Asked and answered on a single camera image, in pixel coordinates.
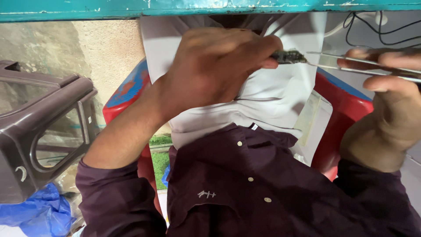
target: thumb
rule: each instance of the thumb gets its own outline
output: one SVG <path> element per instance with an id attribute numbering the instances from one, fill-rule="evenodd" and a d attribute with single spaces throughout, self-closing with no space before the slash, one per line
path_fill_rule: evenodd
<path id="1" fill-rule="evenodd" d="M 386 102 L 395 102 L 403 98 L 420 99 L 420 92 L 415 83 L 396 76 L 374 76 L 365 80 L 363 87 L 378 92 Z"/>

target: electrical wire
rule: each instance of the electrical wire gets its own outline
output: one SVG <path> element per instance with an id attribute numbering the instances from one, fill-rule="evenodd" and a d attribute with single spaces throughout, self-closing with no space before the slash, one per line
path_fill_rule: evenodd
<path id="1" fill-rule="evenodd" d="M 363 18 L 361 18 L 358 14 L 356 14 L 356 13 L 354 13 L 354 15 L 355 15 L 355 17 L 357 18 L 357 19 L 359 19 L 360 21 L 362 21 L 362 22 L 364 22 L 366 25 L 368 25 L 368 27 L 370 27 L 374 32 L 376 32 L 377 34 L 381 34 L 381 35 L 387 35 L 387 34 L 390 34 L 390 33 L 393 33 L 393 32 L 396 32 L 396 31 L 398 31 L 398 30 L 402 30 L 403 28 L 406 28 L 406 27 L 408 27 L 408 26 L 411 26 L 411 25 L 413 25 L 413 24 L 417 24 L 417 23 L 420 23 L 421 22 L 421 20 L 419 20 L 419 21 L 416 21 L 416 22 L 412 22 L 412 23 L 409 23 L 409 24 L 407 24 L 407 25 L 404 25 L 404 26 L 402 26 L 402 27 L 399 27 L 399 28 L 397 28 L 397 29 L 395 29 L 395 30 L 392 30 L 392 31 L 389 31 L 389 32 L 379 32 L 379 31 L 377 31 L 370 23 L 368 23 L 366 20 L 364 20 Z"/>
<path id="2" fill-rule="evenodd" d="M 351 22 L 347 25 L 347 26 L 345 26 L 345 22 L 348 20 L 348 18 L 349 18 L 349 16 L 352 14 L 352 19 L 351 19 Z M 395 29 L 395 30 L 392 30 L 392 31 L 388 31 L 388 32 L 381 32 L 381 24 L 382 24 L 382 21 L 383 21 L 383 11 L 380 11 L 380 22 L 379 22 L 379 24 L 378 24 L 378 31 L 370 24 L 370 23 L 368 23 L 366 20 L 364 20 L 364 19 L 362 19 L 361 17 L 359 17 L 358 15 L 357 15 L 357 13 L 355 12 L 355 11 L 352 11 L 352 12 L 350 12 L 349 14 L 348 14 L 348 16 L 346 17 L 346 19 L 345 19 L 345 21 L 344 21 L 344 23 L 343 23 L 343 28 L 348 28 L 348 31 L 347 31 L 347 33 L 346 33 L 346 36 L 345 36 L 345 41 L 346 41 L 346 43 L 348 44 L 348 45 L 350 45 L 350 46 L 353 46 L 353 47 L 364 47 L 364 48 L 371 48 L 371 47 L 369 47 L 369 46 L 364 46 L 364 45 L 354 45 L 354 44 L 351 44 L 349 41 L 348 41 L 348 35 L 349 35 L 349 32 L 351 31 L 351 27 L 352 27 L 352 24 L 354 23 L 354 20 L 355 20 L 355 18 L 357 18 L 357 19 L 359 19 L 360 21 L 362 21 L 362 22 L 364 22 L 366 25 L 368 25 L 375 33 L 377 33 L 378 34 L 378 38 L 379 38 L 379 40 L 380 40 L 380 42 L 382 43 L 382 44 L 384 44 L 384 45 L 386 45 L 386 46 L 391 46 L 391 45 L 397 45 L 397 44 L 400 44 L 400 43 L 404 43 L 404 42 L 407 42 L 407 41 L 411 41 L 411 40 L 415 40 L 415 39 L 419 39 L 419 38 L 421 38 L 421 35 L 420 36 L 415 36 L 415 37 L 412 37 L 412 38 L 409 38 L 409 39 L 405 39 L 405 40 L 401 40 L 401 41 L 399 41 L 399 42 L 395 42 L 395 43 L 385 43 L 384 41 L 383 41 L 383 39 L 381 38 L 381 36 L 382 35 L 387 35 L 387 34 L 390 34 L 390 33 L 394 33 L 394 32 L 397 32 L 397 31 L 399 31 L 399 30 L 401 30 L 401 29 L 404 29 L 404 28 L 406 28 L 406 27 L 408 27 L 408 26 L 411 26 L 411 25 L 413 25 L 413 24 L 417 24 L 417 23 L 420 23 L 421 22 L 421 20 L 418 20 L 418 21 L 415 21 L 415 22 L 412 22 L 412 23 L 409 23 L 409 24 L 407 24 L 407 25 L 404 25 L 404 26 L 402 26 L 402 27 L 400 27 L 400 28 L 397 28 L 397 29 Z M 406 48 L 413 48 L 413 47 L 416 47 L 416 46 L 420 46 L 421 45 L 421 43 L 418 43 L 418 44 L 415 44 L 415 45 L 411 45 L 411 46 L 408 46 L 408 47 L 406 47 Z"/>
<path id="3" fill-rule="evenodd" d="M 410 40 L 415 40 L 415 39 L 421 38 L 421 35 L 420 35 L 420 36 L 415 36 L 415 37 L 412 37 L 412 38 L 409 38 L 409 39 L 406 39 L 406 40 L 401 40 L 401 41 L 396 42 L 396 43 L 385 43 L 381 38 L 381 21 L 382 20 L 383 20 L 383 11 L 380 11 L 380 23 L 378 24 L 378 39 L 384 45 L 396 45 L 396 44 L 399 44 L 399 43 L 403 43 L 403 42 L 407 42 L 407 41 L 410 41 Z"/>
<path id="4" fill-rule="evenodd" d="M 345 26 L 345 22 L 348 20 L 348 18 L 349 18 L 349 16 L 350 16 L 351 14 L 353 14 L 352 19 L 351 19 L 351 22 L 349 22 L 349 24 L 347 24 L 347 25 Z M 352 12 L 350 12 L 350 13 L 348 14 L 348 16 L 345 18 L 345 21 L 344 21 L 344 24 L 343 24 L 343 28 L 344 28 L 344 29 L 348 28 L 348 31 L 346 32 L 346 36 L 345 36 L 345 41 L 346 41 L 346 43 L 347 43 L 348 45 L 352 46 L 352 47 L 361 47 L 361 48 L 370 48 L 370 49 L 373 49 L 373 48 L 371 48 L 371 47 L 369 47 L 369 46 L 365 46 L 365 45 L 355 45 L 355 44 L 351 44 L 351 43 L 348 41 L 348 35 L 349 35 L 349 32 L 351 31 L 352 24 L 354 23 L 355 16 L 356 16 L 355 12 L 354 12 L 354 11 L 352 11 Z"/>

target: plastic chair backrest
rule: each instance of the plastic chair backrest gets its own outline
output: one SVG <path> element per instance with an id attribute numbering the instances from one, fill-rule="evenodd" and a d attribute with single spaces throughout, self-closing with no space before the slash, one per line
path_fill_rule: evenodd
<path id="1" fill-rule="evenodd" d="M 339 88 L 319 72 L 316 74 L 314 90 L 332 104 L 333 112 L 313 156 L 311 167 L 333 181 L 338 172 L 342 137 L 351 125 L 373 111 L 373 104 Z"/>

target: wrist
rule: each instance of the wrist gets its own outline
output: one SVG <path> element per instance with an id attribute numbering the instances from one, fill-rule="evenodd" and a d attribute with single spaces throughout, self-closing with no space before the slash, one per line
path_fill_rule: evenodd
<path id="1" fill-rule="evenodd" d="M 156 80 L 133 104 L 135 107 L 140 104 L 147 106 L 150 115 L 155 118 L 157 125 L 161 126 L 182 112 L 173 105 L 173 99 L 164 88 L 164 77 L 166 75 Z"/>
<path id="2" fill-rule="evenodd" d="M 381 172 L 400 169 L 405 158 L 405 150 L 390 144 L 379 133 L 370 115 L 352 125 L 345 133 L 340 148 L 342 159 Z"/>

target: white cloth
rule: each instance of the white cloth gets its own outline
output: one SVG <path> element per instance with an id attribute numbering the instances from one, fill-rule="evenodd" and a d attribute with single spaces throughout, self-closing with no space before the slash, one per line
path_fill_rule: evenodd
<path id="1" fill-rule="evenodd" d="M 326 16 L 323 12 L 262 14 L 253 17 L 246 28 L 264 25 L 262 35 L 279 37 L 285 50 L 321 51 Z M 141 17 L 152 83 L 168 71 L 183 33 L 196 27 L 221 25 L 201 15 Z M 305 56 L 310 62 L 319 61 L 318 55 Z M 316 67 L 303 63 L 260 69 L 246 80 L 234 101 L 189 109 L 171 119 L 173 144 L 179 149 L 233 122 L 245 127 L 256 123 L 263 129 L 288 132 L 299 138 L 301 131 L 293 126 L 313 90 L 315 76 Z"/>

